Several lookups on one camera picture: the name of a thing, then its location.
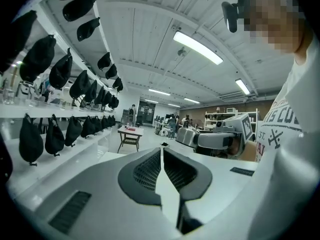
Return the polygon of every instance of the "white wall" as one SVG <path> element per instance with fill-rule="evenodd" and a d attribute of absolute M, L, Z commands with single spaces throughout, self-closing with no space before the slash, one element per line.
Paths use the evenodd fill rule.
<path fill-rule="evenodd" d="M 114 109 L 114 117 L 116 121 L 121 122 L 121 117 L 124 110 L 128 110 L 132 106 L 132 104 L 135 104 L 135 107 L 138 109 L 140 95 L 140 92 L 134 91 L 132 89 L 129 89 L 129 91 L 122 90 L 121 92 L 119 92 L 117 96 L 119 100 L 119 106 Z"/>
<path fill-rule="evenodd" d="M 171 114 L 174 114 L 176 112 L 179 114 L 179 111 L 174 107 L 156 104 L 155 105 L 153 119 L 155 119 L 156 116 L 160 116 L 161 118 L 162 117 L 166 118 L 166 114 L 170 114 L 171 115 Z"/>

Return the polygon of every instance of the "black cap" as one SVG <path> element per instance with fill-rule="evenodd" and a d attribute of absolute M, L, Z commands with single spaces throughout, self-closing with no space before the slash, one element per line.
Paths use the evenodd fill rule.
<path fill-rule="evenodd" d="M 80 136 L 82 132 L 81 123 L 74 117 L 70 117 L 68 128 L 66 129 L 64 145 L 73 146 L 72 143 Z"/>
<path fill-rule="evenodd" d="M 68 22 L 73 22 L 86 15 L 96 0 L 73 0 L 64 6 L 62 13 Z"/>
<path fill-rule="evenodd" d="M 38 75 L 50 67 L 55 56 L 56 42 L 53 35 L 48 35 L 34 43 L 20 66 L 22 80 L 33 82 Z"/>
<path fill-rule="evenodd" d="M 67 55 L 63 56 L 50 71 L 49 82 L 53 88 L 61 89 L 65 86 L 71 74 L 72 61 L 68 48 Z"/>
<path fill-rule="evenodd" d="M 91 37 L 95 29 L 100 26 L 99 20 L 100 20 L 100 17 L 94 18 L 78 27 L 76 31 L 76 36 L 79 42 Z"/>
<path fill-rule="evenodd" d="M 97 65 L 100 70 L 103 68 L 109 67 L 111 64 L 111 59 L 110 59 L 110 52 L 107 52 L 105 55 L 102 56 L 101 59 L 99 59 Z"/>
<path fill-rule="evenodd" d="M 38 127 L 33 120 L 25 114 L 19 136 L 19 152 L 23 160 L 33 163 L 44 151 L 44 141 L 40 136 Z"/>
<path fill-rule="evenodd" d="M 84 70 L 74 81 L 74 84 L 71 86 L 69 94 L 71 98 L 77 99 L 81 95 L 84 95 L 90 88 L 90 81 L 87 74 L 87 71 Z"/>
<path fill-rule="evenodd" d="M 85 93 L 84 100 L 86 102 L 90 103 L 93 99 L 96 98 L 97 86 L 98 86 L 97 80 L 94 80 L 94 82 L 91 84 L 90 88 Z"/>
<path fill-rule="evenodd" d="M 116 89 L 117 92 L 119 93 L 120 91 L 122 91 L 124 89 L 124 85 L 122 84 L 122 82 L 120 83 L 120 85 L 118 86 L 118 88 Z"/>
<path fill-rule="evenodd" d="M 94 104 L 95 105 L 102 104 L 102 101 L 103 101 L 102 99 L 104 98 L 105 95 L 106 95 L 106 90 L 103 87 L 101 87 L 98 93 L 98 96 L 94 100 Z"/>
<path fill-rule="evenodd" d="M 117 108 L 118 105 L 119 105 L 119 100 L 118 100 L 118 98 L 116 97 L 116 98 L 115 98 L 115 103 L 114 103 L 114 108 Z"/>
<path fill-rule="evenodd" d="M 117 67 L 115 64 L 113 64 L 109 70 L 105 73 L 105 78 L 109 79 L 109 78 L 113 78 L 117 75 Z"/>
<path fill-rule="evenodd" d="M 2 51 L 4 65 L 1 67 L 0 72 L 5 72 L 25 48 L 32 25 L 36 19 L 36 11 L 31 10 L 11 23 L 8 28 L 9 33 L 7 33 L 7 36 L 10 37 L 10 42 L 6 43 L 5 49 Z"/>
<path fill-rule="evenodd" d="M 111 109 L 115 109 L 118 106 L 118 104 L 119 102 L 117 103 L 117 98 L 114 95 L 112 95 L 111 102 L 109 102 L 108 107 Z"/>
<path fill-rule="evenodd" d="M 108 105 L 109 102 L 111 102 L 111 98 L 112 98 L 112 95 L 111 95 L 110 91 L 108 91 L 108 92 L 105 94 L 104 98 L 103 98 L 102 105 L 103 105 L 103 106 Z"/>
<path fill-rule="evenodd" d="M 99 120 L 99 118 L 96 116 L 95 118 L 91 119 L 92 123 L 94 124 L 95 127 L 95 133 L 102 131 L 102 125 L 101 125 L 101 121 Z"/>
<path fill-rule="evenodd" d="M 46 132 L 44 147 L 49 154 L 56 156 L 65 146 L 65 137 L 59 128 L 57 118 L 54 114 L 48 121 L 49 127 Z"/>
<path fill-rule="evenodd" d="M 85 138 L 88 135 L 95 134 L 96 133 L 96 127 L 92 123 L 90 116 L 87 116 L 83 126 L 82 126 L 82 131 L 81 131 L 81 137 Z"/>
<path fill-rule="evenodd" d="M 102 120 L 101 120 L 101 126 L 102 129 L 107 129 L 108 127 L 111 127 L 112 125 L 109 124 L 108 120 L 106 119 L 106 116 L 104 115 Z"/>
<path fill-rule="evenodd" d="M 119 87 L 120 85 L 122 85 L 122 81 L 120 77 L 117 77 L 117 79 L 114 81 L 112 88 L 116 89 L 117 87 Z"/>

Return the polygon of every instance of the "man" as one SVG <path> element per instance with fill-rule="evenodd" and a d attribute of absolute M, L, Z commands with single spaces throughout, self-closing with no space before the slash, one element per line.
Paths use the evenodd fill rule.
<path fill-rule="evenodd" d="M 285 140 L 301 134 L 299 121 L 286 96 L 306 72 L 319 70 L 320 47 L 293 0 L 246 0 L 244 4 L 245 30 L 257 33 L 281 53 L 294 55 L 291 72 L 259 126 L 257 142 L 247 143 L 240 157 L 259 162 L 266 151 L 276 151 Z"/>
<path fill-rule="evenodd" d="M 137 110 L 136 110 L 136 105 L 133 104 L 129 110 L 128 110 L 128 118 L 129 118 L 129 126 L 135 126 L 136 125 L 136 114 L 137 114 Z"/>

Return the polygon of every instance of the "doorway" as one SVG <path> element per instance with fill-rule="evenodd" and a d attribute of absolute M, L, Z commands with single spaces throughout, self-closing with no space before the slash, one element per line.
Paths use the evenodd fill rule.
<path fill-rule="evenodd" d="M 153 124 L 156 104 L 140 100 L 136 121 L 142 121 L 143 124 Z"/>

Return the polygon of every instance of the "fluorescent light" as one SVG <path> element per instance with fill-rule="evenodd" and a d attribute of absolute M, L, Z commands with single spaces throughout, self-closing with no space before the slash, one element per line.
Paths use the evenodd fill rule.
<path fill-rule="evenodd" d="M 177 107 L 177 108 L 180 108 L 180 106 L 178 105 L 173 105 L 173 104 L 168 104 L 169 106 L 173 106 L 173 107 Z"/>
<path fill-rule="evenodd" d="M 185 35 L 177 31 L 173 37 L 173 40 L 190 47 L 191 49 L 195 50 L 196 52 L 202 54 L 203 56 L 207 57 L 213 63 L 219 65 L 223 62 L 223 59 L 216 55 L 212 50 L 205 47 L 203 44 L 199 43 L 198 41 L 194 40 L 190 36 Z"/>
<path fill-rule="evenodd" d="M 150 99 L 145 99 L 145 101 L 147 101 L 147 102 L 159 103 L 158 101 L 153 101 L 153 100 L 150 100 Z"/>
<path fill-rule="evenodd" d="M 170 95 L 171 95 L 170 93 L 166 93 L 166 92 L 159 91 L 159 90 L 149 89 L 149 91 L 150 91 L 150 92 L 154 92 L 154 93 L 158 93 L 158 94 L 168 95 L 168 96 L 170 96 Z"/>
<path fill-rule="evenodd" d="M 197 103 L 197 104 L 200 103 L 199 101 L 195 101 L 195 100 L 192 100 L 192 99 L 189 99 L 189 98 L 184 98 L 184 100 L 189 101 L 189 102 L 194 102 L 194 103 Z"/>
<path fill-rule="evenodd" d="M 248 88 L 246 87 L 246 85 L 244 84 L 244 82 L 241 79 L 237 79 L 237 80 L 235 80 L 235 82 L 241 88 L 241 90 L 244 92 L 245 95 L 250 94 L 250 91 L 248 90 Z"/>

